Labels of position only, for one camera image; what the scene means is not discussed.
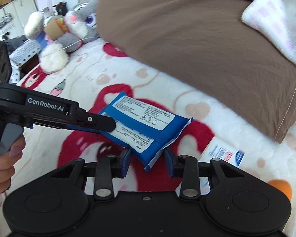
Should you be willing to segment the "left hand painted nails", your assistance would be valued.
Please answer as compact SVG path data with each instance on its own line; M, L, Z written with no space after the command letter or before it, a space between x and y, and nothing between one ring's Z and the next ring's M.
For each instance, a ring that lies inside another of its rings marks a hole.
M15 174L14 165L22 158L25 148L25 138L21 135L10 150L0 156L0 193L6 191L11 185L11 178Z

